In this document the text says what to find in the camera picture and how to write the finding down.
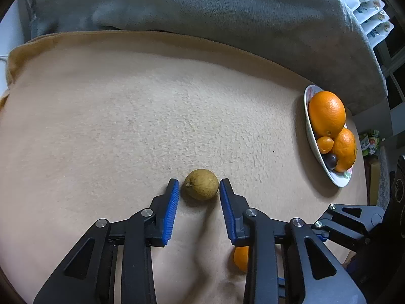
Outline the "small tangerine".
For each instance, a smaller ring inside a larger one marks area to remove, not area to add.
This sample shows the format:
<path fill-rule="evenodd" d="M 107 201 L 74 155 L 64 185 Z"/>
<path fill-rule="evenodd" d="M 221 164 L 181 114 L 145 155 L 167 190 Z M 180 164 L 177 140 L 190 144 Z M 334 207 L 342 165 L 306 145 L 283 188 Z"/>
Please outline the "small tangerine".
<path fill-rule="evenodd" d="M 235 247 L 233 251 L 233 262 L 240 271 L 247 273 L 249 262 L 249 247 Z"/>

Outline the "dark chestnut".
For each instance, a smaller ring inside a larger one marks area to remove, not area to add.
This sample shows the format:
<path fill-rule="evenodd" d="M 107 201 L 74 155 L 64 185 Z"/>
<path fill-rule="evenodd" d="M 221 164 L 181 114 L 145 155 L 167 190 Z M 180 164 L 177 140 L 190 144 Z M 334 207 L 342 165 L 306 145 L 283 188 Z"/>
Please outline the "dark chestnut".
<path fill-rule="evenodd" d="M 323 162 L 329 170 L 334 170 L 338 164 L 338 158 L 331 152 L 323 155 Z"/>

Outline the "longan brown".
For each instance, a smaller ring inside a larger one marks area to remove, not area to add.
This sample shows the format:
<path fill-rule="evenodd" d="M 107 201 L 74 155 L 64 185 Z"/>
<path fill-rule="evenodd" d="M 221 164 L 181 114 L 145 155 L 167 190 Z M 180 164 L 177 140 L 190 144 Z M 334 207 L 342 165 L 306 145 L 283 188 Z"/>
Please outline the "longan brown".
<path fill-rule="evenodd" d="M 212 199 L 217 194 L 218 188 L 217 176 L 208 169 L 195 169 L 190 172 L 182 186 L 185 195 L 199 201 Z"/>

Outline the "rough large orange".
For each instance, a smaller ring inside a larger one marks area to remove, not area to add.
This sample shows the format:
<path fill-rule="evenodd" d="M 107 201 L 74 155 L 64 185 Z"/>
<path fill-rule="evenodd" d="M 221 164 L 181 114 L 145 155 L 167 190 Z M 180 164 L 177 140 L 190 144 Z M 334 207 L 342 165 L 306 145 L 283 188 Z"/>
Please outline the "rough large orange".
<path fill-rule="evenodd" d="M 357 156 L 356 138 L 352 131 L 343 128 L 334 138 L 334 146 L 331 153 L 337 157 L 336 172 L 346 172 L 356 161 Z"/>

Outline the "red cherry tomato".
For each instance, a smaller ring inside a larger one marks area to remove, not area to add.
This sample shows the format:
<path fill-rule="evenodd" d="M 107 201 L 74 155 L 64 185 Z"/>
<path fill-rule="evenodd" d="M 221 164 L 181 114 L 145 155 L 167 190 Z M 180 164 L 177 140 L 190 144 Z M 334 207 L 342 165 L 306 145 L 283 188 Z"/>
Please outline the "red cherry tomato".
<path fill-rule="evenodd" d="M 332 148 L 334 146 L 334 140 L 331 137 L 322 136 L 316 140 L 316 144 L 319 149 L 319 152 L 322 155 L 325 155 L 332 150 Z"/>

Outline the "smooth large orange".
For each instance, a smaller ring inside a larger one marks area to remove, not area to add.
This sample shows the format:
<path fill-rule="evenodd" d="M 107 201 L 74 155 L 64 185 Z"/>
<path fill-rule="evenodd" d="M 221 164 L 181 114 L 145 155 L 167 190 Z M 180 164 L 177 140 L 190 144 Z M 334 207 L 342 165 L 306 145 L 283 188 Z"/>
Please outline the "smooth large orange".
<path fill-rule="evenodd" d="M 335 138 L 346 122 L 345 107 L 340 98 L 330 91 L 320 91 L 308 105 L 310 121 L 315 133 Z"/>

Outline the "white floral plate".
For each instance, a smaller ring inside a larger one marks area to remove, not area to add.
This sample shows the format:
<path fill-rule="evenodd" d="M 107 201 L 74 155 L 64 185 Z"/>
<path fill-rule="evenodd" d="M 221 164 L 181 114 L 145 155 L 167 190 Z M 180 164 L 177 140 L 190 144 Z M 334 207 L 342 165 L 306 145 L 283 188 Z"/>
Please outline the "white floral plate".
<path fill-rule="evenodd" d="M 353 167 L 350 167 L 344 173 L 335 172 L 333 170 L 328 169 L 326 164 L 324 163 L 323 156 L 318 149 L 318 145 L 316 142 L 316 133 L 312 127 L 312 123 L 310 121 L 309 115 L 309 103 L 310 100 L 318 93 L 323 91 L 319 86 L 314 84 L 310 84 L 306 87 L 304 94 L 303 94 L 303 106 L 305 110 L 305 121 L 306 121 L 306 134 L 308 138 L 308 143 L 314 154 L 316 160 L 319 162 L 320 166 L 323 168 L 324 172 L 328 175 L 328 178 L 339 188 L 344 188 L 349 184 L 351 180 Z"/>

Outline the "green snack package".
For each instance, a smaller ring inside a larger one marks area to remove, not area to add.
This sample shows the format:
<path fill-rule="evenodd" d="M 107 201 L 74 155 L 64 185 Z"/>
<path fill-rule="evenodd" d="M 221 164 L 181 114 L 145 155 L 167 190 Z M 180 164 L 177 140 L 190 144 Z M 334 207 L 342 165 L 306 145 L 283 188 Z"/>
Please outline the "green snack package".
<path fill-rule="evenodd" d="M 360 147 L 364 157 L 376 155 L 381 142 L 380 131 L 371 129 L 359 135 Z"/>

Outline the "grey folded blanket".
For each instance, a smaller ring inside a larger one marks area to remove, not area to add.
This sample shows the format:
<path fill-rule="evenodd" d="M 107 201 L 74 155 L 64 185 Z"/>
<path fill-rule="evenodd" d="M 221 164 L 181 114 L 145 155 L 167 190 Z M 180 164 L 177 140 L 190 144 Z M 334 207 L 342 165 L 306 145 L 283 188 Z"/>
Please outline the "grey folded blanket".
<path fill-rule="evenodd" d="M 337 94 L 357 114 L 387 97 L 378 61 L 341 0 L 25 0 L 30 34 L 163 31 L 237 47 Z"/>

